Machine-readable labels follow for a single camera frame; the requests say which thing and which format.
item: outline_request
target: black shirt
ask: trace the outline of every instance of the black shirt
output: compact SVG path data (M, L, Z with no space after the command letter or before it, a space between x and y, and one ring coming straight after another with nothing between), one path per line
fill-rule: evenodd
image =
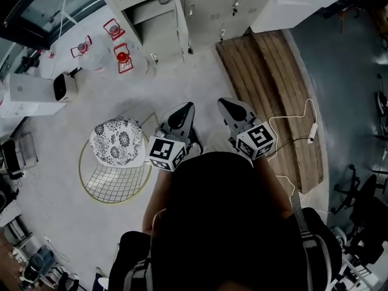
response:
M272 207L246 159L214 152L182 162L170 189L162 234L152 248L156 291L216 290L226 280L254 290L307 289L306 257L295 218L285 220ZM305 209L304 215L310 230L336 245L314 210ZM146 234L122 236L109 291L122 290L126 274L146 258L149 248ZM333 274L341 266L338 249Z

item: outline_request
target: wooden platform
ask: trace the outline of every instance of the wooden platform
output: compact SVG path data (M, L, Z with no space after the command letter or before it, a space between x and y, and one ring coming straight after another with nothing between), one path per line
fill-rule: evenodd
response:
M307 90L295 58L281 31L257 33L216 45L237 97L268 121L273 116L301 116ZM303 118L272 119L278 139L278 154L270 163L275 174L286 175L306 193L323 180L318 134L307 143L315 115L310 102ZM292 187L279 178L289 194Z

